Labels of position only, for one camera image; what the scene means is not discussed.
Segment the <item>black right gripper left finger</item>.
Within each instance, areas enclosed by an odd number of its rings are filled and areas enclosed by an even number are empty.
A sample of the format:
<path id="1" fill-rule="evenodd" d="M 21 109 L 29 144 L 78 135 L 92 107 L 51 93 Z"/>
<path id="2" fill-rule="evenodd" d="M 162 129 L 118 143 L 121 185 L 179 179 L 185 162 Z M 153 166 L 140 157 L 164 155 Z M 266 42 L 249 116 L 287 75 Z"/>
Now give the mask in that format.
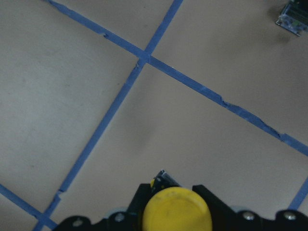
<path id="1" fill-rule="evenodd" d="M 127 214 L 132 222 L 132 231 L 142 231 L 144 210 L 152 195 L 152 188 L 149 183 L 142 183 L 138 186 L 127 208 Z"/>

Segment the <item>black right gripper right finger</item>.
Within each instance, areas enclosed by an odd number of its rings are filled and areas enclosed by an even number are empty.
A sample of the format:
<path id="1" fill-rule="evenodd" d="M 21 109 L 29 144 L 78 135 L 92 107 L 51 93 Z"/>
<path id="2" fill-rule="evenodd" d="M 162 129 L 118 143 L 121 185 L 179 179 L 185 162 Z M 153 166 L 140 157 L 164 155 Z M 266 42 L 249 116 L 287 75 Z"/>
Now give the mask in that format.
<path id="1" fill-rule="evenodd" d="M 237 231 L 237 214 L 204 185 L 194 185 L 192 190 L 206 202 L 211 219 L 213 231 Z"/>

